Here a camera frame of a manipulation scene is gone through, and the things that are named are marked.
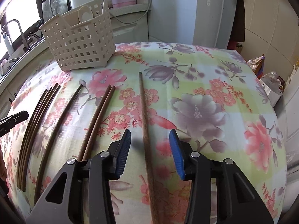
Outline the person's left hand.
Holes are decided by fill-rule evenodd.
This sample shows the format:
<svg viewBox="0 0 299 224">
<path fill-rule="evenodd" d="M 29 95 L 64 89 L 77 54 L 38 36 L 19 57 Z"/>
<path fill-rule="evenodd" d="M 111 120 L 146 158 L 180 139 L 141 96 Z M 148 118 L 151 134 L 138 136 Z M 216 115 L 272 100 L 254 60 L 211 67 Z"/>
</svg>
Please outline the person's left hand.
<svg viewBox="0 0 299 224">
<path fill-rule="evenodd" d="M 0 150 L 0 178 L 5 181 L 7 179 L 7 168 L 3 160 L 3 152 Z"/>
</svg>

